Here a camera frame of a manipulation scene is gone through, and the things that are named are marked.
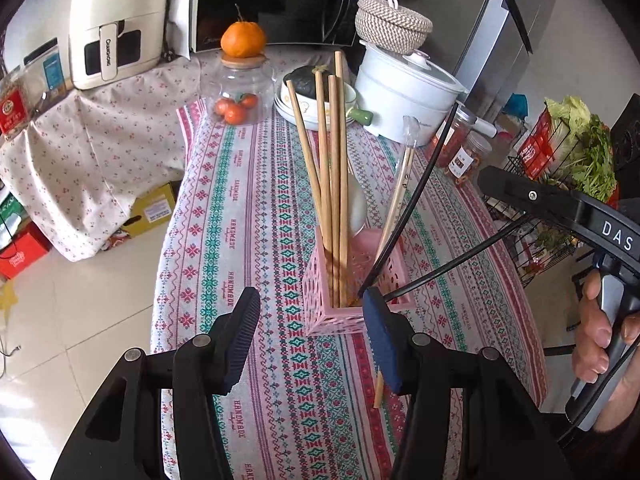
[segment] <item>refrigerator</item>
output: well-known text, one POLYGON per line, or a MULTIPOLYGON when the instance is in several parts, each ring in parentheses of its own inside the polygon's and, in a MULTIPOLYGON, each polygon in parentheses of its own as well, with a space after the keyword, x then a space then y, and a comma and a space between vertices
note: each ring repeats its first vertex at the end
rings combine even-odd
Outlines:
POLYGON ((556 0, 399 1, 433 22, 421 50, 469 90, 471 110, 492 120, 536 55, 556 0))

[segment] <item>stacked plates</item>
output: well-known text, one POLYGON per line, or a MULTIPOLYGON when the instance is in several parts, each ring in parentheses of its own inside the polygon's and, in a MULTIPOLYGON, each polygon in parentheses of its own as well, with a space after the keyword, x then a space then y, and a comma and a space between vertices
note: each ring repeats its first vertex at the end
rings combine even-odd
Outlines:
MULTIPOLYGON (((293 124, 294 126, 296 126, 296 118, 293 115, 292 108, 290 108, 286 104, 284 104, 282 102, 282 100, 280 99, 280 96, 276 95, 276 99, 275 99, 274 104, 276 105, 276 110, 281 115, 281 117, 285 121, 287 121, 287 122, 293 124)), ((347 124, 353 123, 353 119, 347 118, 346 123, 347 124)), ((305 118, 305 128, 307 130, 313 130, 315 132, 318 131, 318 120, 311 121, 311 120, 305 118)), ((331 130, 331 121, 330 121, 330 118, 329 118, 329 114, 326 115, 326 129, 327 129, 327 131, 331 130)))

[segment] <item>wall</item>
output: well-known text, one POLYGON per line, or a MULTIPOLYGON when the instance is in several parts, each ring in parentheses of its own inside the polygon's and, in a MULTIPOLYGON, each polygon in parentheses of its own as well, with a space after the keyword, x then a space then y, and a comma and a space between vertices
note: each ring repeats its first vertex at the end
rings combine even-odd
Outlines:
POLYGON ((544 99, 580 96, 613 126, 631 94, 640 93, 640 63, 600 0, 556 0, 540 46, 516 93, 535 121, 544 99))
POLYGON ((8 70, 22 63, 28 53, 58 38, 65 77, 69 77, 68 34, 71 0, 25 0, 6 30, 4 62, 8 70))

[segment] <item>green handle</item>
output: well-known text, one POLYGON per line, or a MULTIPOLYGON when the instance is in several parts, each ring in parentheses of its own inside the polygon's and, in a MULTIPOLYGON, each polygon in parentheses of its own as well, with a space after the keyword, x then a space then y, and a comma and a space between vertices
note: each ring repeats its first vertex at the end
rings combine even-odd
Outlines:
POLYGON ((363 126, 370 126, 373 121, 373 112, 368 110, 360 110, 359 108, 352 108, 347 113, 347 118, 351 118, 357 123, 363 126))

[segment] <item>glass jar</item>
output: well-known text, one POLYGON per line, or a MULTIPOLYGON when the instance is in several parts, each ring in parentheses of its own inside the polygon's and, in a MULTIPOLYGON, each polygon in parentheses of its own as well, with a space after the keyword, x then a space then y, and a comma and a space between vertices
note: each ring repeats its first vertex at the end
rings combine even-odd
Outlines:
MULTIPOLYGON (((451 159, 456 155, 460 146, 462 146, 462 143, 465 141, 466 136, 469 134, 469 131, 471 131, 471 127, 476 124, 477 120, 476 115, 467 107, 463 105, 458 106, 456 115, 453 117, 453 122, 449 128, 449 133, 444 141, 444 146, 438 156, 438 160, 436 160, 436 165, 439 168, 446 168, 449 165, 451 159)), ((424 155, 427 160, 433 155, 440 136, 444 131, 446 122, 447 120, 442 122, 436 134, 431 137, 431 142, 425 148, 424 155)))
POLYGON ((241 58, 224 54, 213 81, 203 86, 209 116, 227 124, 257 124, 271 113, 274 70, 263 55, 241 58))
POLYGON ((482 135, 471 132, 445 169, 456 186, 462 186, 478 168, 482 159, 491 153, 491 144, 482 135))

